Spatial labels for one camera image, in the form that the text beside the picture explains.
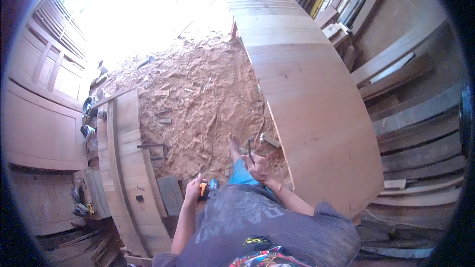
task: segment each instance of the sawdust floor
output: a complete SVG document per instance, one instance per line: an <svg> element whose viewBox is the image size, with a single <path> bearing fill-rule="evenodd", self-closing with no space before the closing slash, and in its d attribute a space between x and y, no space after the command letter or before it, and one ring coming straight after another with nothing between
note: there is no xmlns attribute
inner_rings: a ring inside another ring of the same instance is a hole
<svg viewBox="0 0 475 267"><path fill-rule="evenodd" d="M155 60L141 68L137 67L148 55L126 58L99 88L110 94L138 88L142 142L168 143L168 158L152 161L157 178L181 175L190 181L201 172L223 184L225 169L232 164L228 133L237 134L243 147L252 139L251 148L259 131L277 139L246 51L236 39L211 32L193 43L176 40L153 56ZM169 90L169 96L158 95L158 90ZM159 123L162 117L171 118L171 123ZM271 151L266 143L258 147L265 155ZM161 147L150 152L163 156ZM282 150L269 159L275 175L289 183Z"/></svg>

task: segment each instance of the man's right hand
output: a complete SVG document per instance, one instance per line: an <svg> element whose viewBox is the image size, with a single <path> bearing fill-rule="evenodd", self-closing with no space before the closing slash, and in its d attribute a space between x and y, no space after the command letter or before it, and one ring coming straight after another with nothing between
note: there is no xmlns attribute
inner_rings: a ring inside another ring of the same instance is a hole
<svg viewBox="0 0 475 267"><path fill-rule="evenodd" d="M264 184L265 186L269 186L271 183L274 184L279 182L274 177L274 175L271 174L269 165L267 165L267 158L261 157L252 152L250 157L247 155L242 155L241 159L244 161L246 168L256 181Z"/></svg>

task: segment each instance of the workshop floor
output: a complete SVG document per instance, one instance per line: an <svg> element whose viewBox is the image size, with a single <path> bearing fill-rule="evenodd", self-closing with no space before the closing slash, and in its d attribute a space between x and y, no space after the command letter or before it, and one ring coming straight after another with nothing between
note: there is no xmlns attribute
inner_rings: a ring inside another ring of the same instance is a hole
<svg viewBox="0 0 475 267"><path fill-rule="evenodd" d="M111 94L138 88L143 143L169 144L168 159L152 162L156 177L182 175L189 181L202 172L208 180L223 182L231 165L228 133L237 134L243 146L248 138L254 142L258 132L277 139L246 51L229 33L209 31L191 42L176 40L153 54L152 63L137 68L147 57L124 58L100 87ZM157 96L157 90L169 90L169 97ZM157 113L167 108L173 110L162 116L171 124L158 123ZM262 148L272 150L267 144ZM163 156L161 147L151 149L151 155ZM282 151L271 158L276 175L288 183Z"/></svg>

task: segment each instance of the leg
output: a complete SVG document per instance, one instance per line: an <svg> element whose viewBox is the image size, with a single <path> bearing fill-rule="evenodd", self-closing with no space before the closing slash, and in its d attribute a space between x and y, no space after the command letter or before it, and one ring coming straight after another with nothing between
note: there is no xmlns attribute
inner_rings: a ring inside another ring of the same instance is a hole
<svg viewBox="0 0 475 267"><path fill-rule="evenodd" d="M234 184L258 184L249 171L244 167L244 161L241 159L241 153L239 152L240 144L237 135L230 133L228 136L229 151L231 152L231 158L233 159L233 174L229 178L229 183Z"/></svg>

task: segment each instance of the graphic print on shirt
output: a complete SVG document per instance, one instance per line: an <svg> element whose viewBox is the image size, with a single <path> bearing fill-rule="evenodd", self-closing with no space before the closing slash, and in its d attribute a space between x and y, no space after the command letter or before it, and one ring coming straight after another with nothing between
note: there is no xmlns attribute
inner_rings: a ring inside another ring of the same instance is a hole
<svg viewBox="0 0 475 267"><path fill-rule="evenodd" d="M210 199L203 211L205 219L196 232L195 243L220 234L231 234L245 228L245 223L259 224L263 217L273 219L284 215L274 201L251 192L223 190L221 197Z"/></svg>

